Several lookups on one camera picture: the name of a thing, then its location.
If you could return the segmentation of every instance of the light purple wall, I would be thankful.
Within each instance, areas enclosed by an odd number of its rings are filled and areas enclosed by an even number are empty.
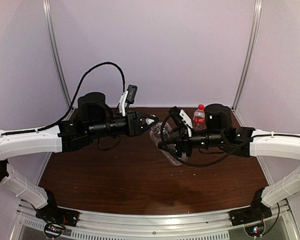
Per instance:
[[[254,0],[51,1],[65,80],[73,96],[90,67],[113,61],[128,84],[138,85],[135,106],[232,105],[243,69]],[[122,92],[112,66],[95,70],[79,96]]]
[[[263,1],[259,35],[238,111],[249,126],[300,133],[300,0]],[[299,161],[265,158],[276,182]],[[300,231],[300,193],[289,199]]]
[[[66,110],[49,46],[41,0],[0,0],[0,129],[44,126]],[[45,153],[10,159],[31,181]],[[7,239],[19,201],[0,189],[0,240]]]

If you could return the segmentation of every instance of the cable tie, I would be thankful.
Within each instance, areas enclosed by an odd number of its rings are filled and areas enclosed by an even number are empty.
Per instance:
[[[284,177],[283,179],[282,179],[282,184],[281,184],[281,187],[282,187],[282,190],[283,191],[285,191],[287,194],[289,194],[290,196],[292,196],[293,194],[291,194],[290,192],[288,192],[288,190],[286,189],[286,187],[285,187],[285,179],[286,179],[286,177]]]
[[[24,177],[24,180],[25,180],[25,188],[23,189],[22,192],[20,192],[19,194],[15,195],[17,198],[18,198],[21,194],[23,194],[25,191],[28,190],[28,180],[27,180],[26,177]]]

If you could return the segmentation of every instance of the water bottle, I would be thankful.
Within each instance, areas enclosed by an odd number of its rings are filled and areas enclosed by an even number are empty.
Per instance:
[[[193,129],[203,130],[205,128],[205,106],[200,104],[193,114]]]
[[[151,123],[151,119],[149,119],[149,118],[147,118],[146,121],[148,124]],[[156,125],[154,125],[150,130],[150,138],[152,139],[152,141],[154,142],[154,144],[157,147],[158,147],[158,143],[161,142],[161,136],[160,136],[161,126],[162,126],[162,122],[159,122]],[[171,133],[171,132],[172,132],[171,126],[168,123],[166,123],[164,126],[164,132],[163,132],[163,136],[166,141],[178,136],[177,132],[174,132],[174,133]],[[167,146],[173,152],[176,151],[176,147],[174,144],[168,144]],[[160,149],[160,151],[169,160],[169,162],[172,165],[179,166],[182,164],[181,162],[177,161],[169,152],[161,150],[161,149]],[[180,159],[185,162],[185,161],[187,161],[188,157],[186,156],[185,153],[182,153],[182,157],[180,157]]]

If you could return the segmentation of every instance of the brown tabletop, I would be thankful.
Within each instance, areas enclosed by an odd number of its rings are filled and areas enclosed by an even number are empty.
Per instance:
[[[168,108],[131,108],[157,115]],[[189,116],[194,109],[185,109]],[[233,117],[234,127],[238,122]],[[165,215],[246,206],[267,185],[255,157],[230,156],[209,167],[173,166],[157,149],[149,132],[121,137],[113,150],[91,144],[79,151],[54,153],[40,186],[53,191],[59,206],[114,214]],[[106,147],[116,139],[104,139]],[[197,149],[188,162],[208,163],[221,155]]]

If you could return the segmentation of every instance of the black cable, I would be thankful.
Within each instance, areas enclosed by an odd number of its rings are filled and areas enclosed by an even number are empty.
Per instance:
[[[77,86],[77,88],[76,88],[76,90],[75,90],[74,96],[73,96],[72,101],[71,101],[71,104],[70,104],[70,106],[69,106],[69,109],[66,111],[66,113],[65,113],[59,120],[57,120],[57,121],[55,121],[54,123],[49,124],[49,125],[47,125],[47,126],[38,128],[37,130],[36,130],[36,129],[28,129],[28,130],[20,130],[20,131],[8,131],[8,132],[3,133],[2,135],[5,135],[5,136],[6,136],[6,135],[15,135],[15,134],[34,133],[34,132],[36,132],[36,131],[39,132],[39,131],[44,131],[44,130],[50,129],[50,128],[52,128],[52,127],[58,125],[62,120],[64,120],[64,119],[68,116],[68,114],[69,114],[69,113],[71,112],[71,110],[73,109],[74,103],[75,103],[75,101],[76,101],[76,97],[77,97],[77,95],[78,95],[78,92],[79,92],[79,90],[80,90],[80,87],[81,87],[81,85],[82,85],[82,83],[83,83],[85,77],[86,77],[90,72],[92,72],[94,69],[96,69],[96,68],[98,68],[98,67],[101,67],[101,66],[103,66],[103,65],[112,65],[112,66],[115,66],[115,67],[119,70],[119,72],[120,72],[120,74],[121,74],[121,78],[122,78],[122,86],[123,86],[123,92],[124,92],[124,91],[125,91],[125,88],[126,88],[126,80],[125,80],[125,75],[124,75],[124,72],[122,71],[122,69],[121,69],[117,64],[115,64],[115,63],[113,63],[113,62],[111,62],[111,61],[106,61],[106,62],[99,63],[99,64],[97,64],[97,65],[91,67],[88,71],[85,72],[85,74],[83,74],[83,76],[82,76],[82,78],[81,78],[81,80],[80,80],[80,82],[79,82],[79,84],[78,84],[78,86]]]
[[[167,121],[169,120],[169,118],[171,118],[171,116],[173,115],[173,113],[170,113],[168,116],[166,116],[166,118],[163,120],[161,128],[160,128],[160,137],[161,137],[161,141],[163,143],[163,146],[165,148],[165,150],[170,153],[178,162],[190,166],[190,167],[198,167],[198,168],[202,168],[202,167],[209,167],[212,165],[215,165],[217,163],[222,162],[223,160],[225,160],[227,157],[229,157],[230,155],[232,155],[233,153],[235,153],[238,149],[242,148],[243,146],[245,146],[247,143],[250,142],[250,139],[244,141],[243,143],[241,143],[240,145],[238,145],[236,148],[234,148],[233,150],[231,150],[230,152],[228,152],[227,154],[225,154],[224,156],[218,158],[215,161],[209,162],[209,163],[203,163],[203,164],[196,164],[196,163],[191,163],[191,162],[186,162],[181,160],[175,152],[173,152],[170,148],[168,148],[167,142],[164,138],[164,126],[166,125]]]
[[[279,217],[280,217],[280,205],[279,205],[279,203],[277,203],[277,206],[278,206],[278,215],[276,216],[276,219],[275,219],[273,225],[269,228],[269,230],[267,232],[263,233],[262,236],[267,235],[275,227],[276,223],[278,222]]]
[[[201,151],[201,148],[198,148],[199,153],[203,155],[215,155],[215,154],[224,154],[224,151],[211,151],[211,152],[203,152]]]
[[[63,231],[66,230],[66,228],[64,226],[60,225],[59,223],[48,221],[45,217],[42,217],[42,215],[39,213],[38,209],[35,208],[35,206],[33,206],[30,202],[29,202],[29,204],[32,206],[32,208],[34,209],[36,214],[38,214],[38,216],[46,223],[46,225],[43,228],[44,235],[50,239],[56,239],[56,238],[60,237],[62,235]],[[47,230],[49,230],[51,227],[60,230],[60,232],[57,235],[52,235],[52,234],[48,233]]]
[[[126,106],[125,106],[125,108],[124,108],[125,111],[128,111],[128,108],[129,108],[129,107],[130,107],[130,103],[127,103]]]
[[[60,225],[59,223],[56,223],[56,222],[50,222],[50,221],[48,221],[45,217],[42,217],[42,215],[39,213],[38,209],[35,208],[35,206],[33,206],[31,203],[29,203],[29,204],[30,204],[30,205],[32,206],[32,208],[35,210],[36,214],[38,214],[38,216],[39,216],[46,224],[55,224],[55,225],[57,225],[60,229],[66,230],[66,228],[65,228],[64,226]]]
[[[254,138],[260,138],[260,137],[271,137],[271,136],[281,136],[281,137],[293,137],[293,138],[300,138],[300,135],[295,135],[295,134],[285,134],[285,133],[274,133],[274,134],[259,134],[259,135],[254,135],[251,138],[247,139],[246,141],[242,142],[240,145],[238,145],[236,148],[234,148],[233,150],[231,150],[230,152],[228,152],[226,155],[218,158],[215,161],[209,162],[209,163],[204,163],[204,164],[196,164],[196,163],[191,163],[191,162],[186,162],[183,161],[182,159],[180,159],[175,152],[173,152],[170,148],[168,148],[167,142],[164,138],[164,133],[163,133],[163,128],[164,125],[167,123],[167,121],[169,120],[169,118],[171,118],[173,116],[173,113],[169,113],[168,116],[166,116],[166,118],[163,120],[161,128],[160,128],[160,137],[161,137],[161,141],[163,143],[163,146],[165,148],[165,150],[170,153],[174,159],[176,159],[178,162],[187,165],[187,166],[191,166],[191,167],[209,167],[212,165],[215,165],[217,163],[222,162],[223,160],[225,160],[227,157],[229,157],[230,155],[232,155],[233,153],[235,153],[238,149],[244,147],[246,144],[248,144],[249,142],[251,142]]]
[[[121,142],[121,137],[120,136],[117,136],[117,137],[119,138],[119,141],[115,145],[110,146],[110,147],[106,147],[106,148],[101,148],[100,147],[100,138],[98,138],[98,149],[100,151],[106,152],[106,151],[109,151],[109,150],[112,150],[112,149],[116,148],[119,145],[119,143]]]

